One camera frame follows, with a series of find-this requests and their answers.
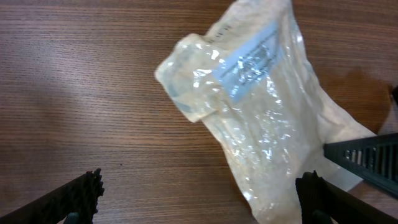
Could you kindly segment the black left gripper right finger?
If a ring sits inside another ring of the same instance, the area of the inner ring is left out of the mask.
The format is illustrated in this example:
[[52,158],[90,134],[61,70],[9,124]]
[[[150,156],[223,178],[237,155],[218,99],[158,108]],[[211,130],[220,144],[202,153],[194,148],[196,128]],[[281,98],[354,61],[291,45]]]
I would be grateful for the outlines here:
[[339,189],[315,171],[295,180],[303,224],[397,224],[397,219]]

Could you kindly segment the white snack pouch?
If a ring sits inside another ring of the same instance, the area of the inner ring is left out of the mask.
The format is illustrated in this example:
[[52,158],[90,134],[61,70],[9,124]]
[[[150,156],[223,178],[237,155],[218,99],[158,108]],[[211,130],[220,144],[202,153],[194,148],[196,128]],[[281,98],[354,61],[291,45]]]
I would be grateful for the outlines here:
[[180,40],[155,77],[219,141],[259,223],[302,221],[295,180],[305,172],[344,191],[360,183],[323,145],[373,133],[320,86],[290,1],[235,1],[205,35]]

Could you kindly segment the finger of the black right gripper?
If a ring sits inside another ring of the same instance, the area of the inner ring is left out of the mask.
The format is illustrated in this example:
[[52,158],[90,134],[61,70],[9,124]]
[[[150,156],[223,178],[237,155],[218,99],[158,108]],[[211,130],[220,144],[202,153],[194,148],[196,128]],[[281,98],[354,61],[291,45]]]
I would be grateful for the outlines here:
[[397,134],[323,145],[324,156],[397,198]]

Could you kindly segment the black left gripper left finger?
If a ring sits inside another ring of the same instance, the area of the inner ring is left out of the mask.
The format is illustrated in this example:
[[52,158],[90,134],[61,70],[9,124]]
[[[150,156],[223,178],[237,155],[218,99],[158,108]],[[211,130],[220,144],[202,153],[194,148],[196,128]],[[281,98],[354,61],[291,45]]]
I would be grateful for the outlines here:
[[1,217],[1,223],[92,224],[98,213],[98,198],[103,196],[101,169],[82,176]]

